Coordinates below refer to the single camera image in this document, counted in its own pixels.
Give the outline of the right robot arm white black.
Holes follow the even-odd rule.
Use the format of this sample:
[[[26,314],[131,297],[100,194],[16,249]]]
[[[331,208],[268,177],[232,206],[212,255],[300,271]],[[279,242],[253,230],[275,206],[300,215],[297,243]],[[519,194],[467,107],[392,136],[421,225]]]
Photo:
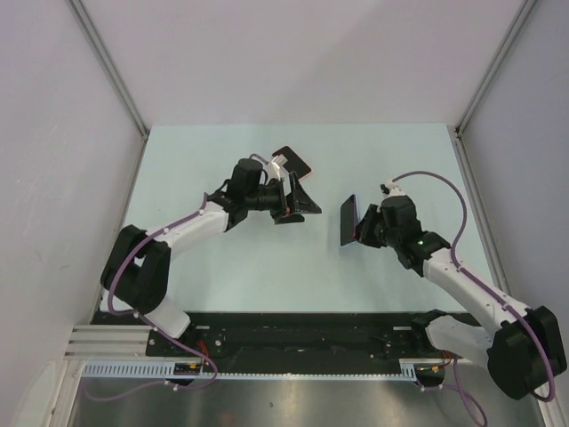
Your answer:
[[[487,369],[494,383],[516,400],[553,382],[567,369],[557,318],[532,309],[495,286],[476,283],[453,264],[449,242],[426,231],[407,195],[388,196],[357,214],[355,197],[341,205],[341,245],[392,249],[407,270],[445,290],[476,321],[465,324],[441,310],[415,319],[412,350],[430,357],[447,350]]]

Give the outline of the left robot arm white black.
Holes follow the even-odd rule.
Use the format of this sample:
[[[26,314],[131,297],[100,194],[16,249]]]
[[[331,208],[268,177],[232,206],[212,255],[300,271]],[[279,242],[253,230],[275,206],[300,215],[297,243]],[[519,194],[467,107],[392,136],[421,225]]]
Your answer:
[[[196,333],[189,315],[167,294],[170,266],[192,246],[235,228],[248,213],[267,212],[274,223],[304,222],[321,207],[308,195],[296,172],[275,161],[242,158],[232,174],[201,205],[170,224],[152,230],[128,225],[121,229],[100,276],[108,311],[132,315],[165,334],[175,354],[189,354]]]

